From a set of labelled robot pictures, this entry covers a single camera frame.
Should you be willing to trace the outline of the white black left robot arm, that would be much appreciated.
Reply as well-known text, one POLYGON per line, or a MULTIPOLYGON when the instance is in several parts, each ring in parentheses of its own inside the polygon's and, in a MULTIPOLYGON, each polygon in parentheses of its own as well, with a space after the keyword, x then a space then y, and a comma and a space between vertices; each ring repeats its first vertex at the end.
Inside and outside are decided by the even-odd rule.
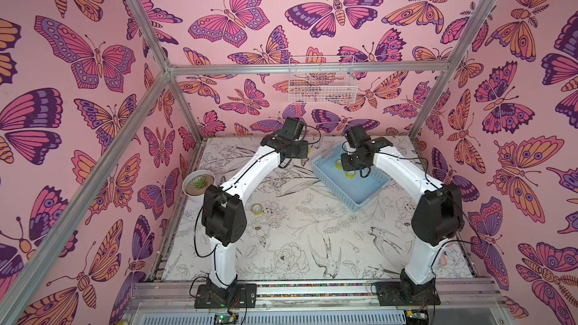
POLYGON ((206 283, 198 287, 196 308, 252 305, 249 297, 256 293, 256 287, 239 284, 236 270, 236 242, 248 225, 245 205, 269 173, 286 160, 307 158, 308 149, 300 129, 281 129, 266 135, 253 158, 230 180, 207 188, 200 220, 212 246, 212 268, 206 283))

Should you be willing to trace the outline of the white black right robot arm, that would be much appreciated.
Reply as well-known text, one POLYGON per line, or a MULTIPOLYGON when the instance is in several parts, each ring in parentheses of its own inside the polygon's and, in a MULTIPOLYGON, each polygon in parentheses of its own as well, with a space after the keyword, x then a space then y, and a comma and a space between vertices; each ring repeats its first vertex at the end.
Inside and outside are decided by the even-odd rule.
POLYGON ((344 171, 379 169, 417 203, 411 218, 415 234, 411 257, 401 270, 398 288, 376 285, 380 304, 439 305, 434 265, 444 245, 453 242, 464 226, 460 188, 428 176, 386 138, 372 139, 361 128, 348 130, 345 137, 344 171))

